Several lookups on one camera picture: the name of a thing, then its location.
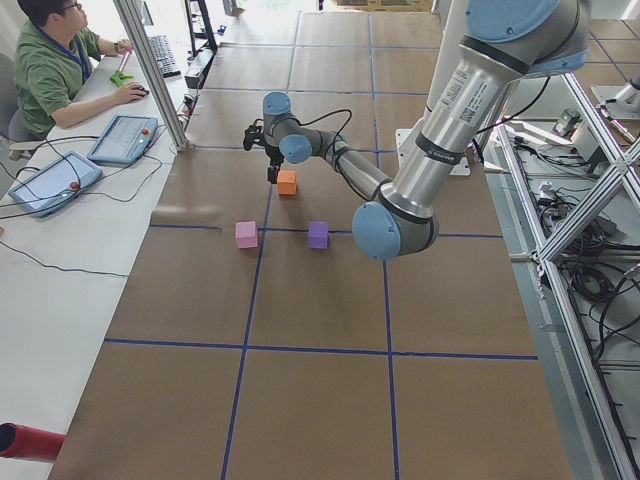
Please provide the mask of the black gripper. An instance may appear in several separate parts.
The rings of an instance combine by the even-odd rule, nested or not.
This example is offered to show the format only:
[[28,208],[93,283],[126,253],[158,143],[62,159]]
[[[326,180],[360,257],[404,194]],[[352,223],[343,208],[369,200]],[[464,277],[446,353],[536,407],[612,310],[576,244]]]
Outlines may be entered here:
[[284,162],[284,156],[280,152],[278,147],[265,148],[265,152],[269,157],[269,167],[267,168],[267,180],[271,184],[276,184],[278,181],[279,168]]

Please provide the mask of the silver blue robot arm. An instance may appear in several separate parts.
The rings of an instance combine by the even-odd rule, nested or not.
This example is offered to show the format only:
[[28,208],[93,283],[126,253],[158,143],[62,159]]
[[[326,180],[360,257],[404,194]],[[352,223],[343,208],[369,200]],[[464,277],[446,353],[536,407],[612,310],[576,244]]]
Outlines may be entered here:
[[304,127],[283,92],[263,99],[260,134],[275,161],[325,160],[365,198],[354,213],[358,248],[377,260],[420,252],[439,230],[433,201],[506,87],[575,71],[587,57],[589,1],[454,1],[413,146],[388,177],[337,132]]

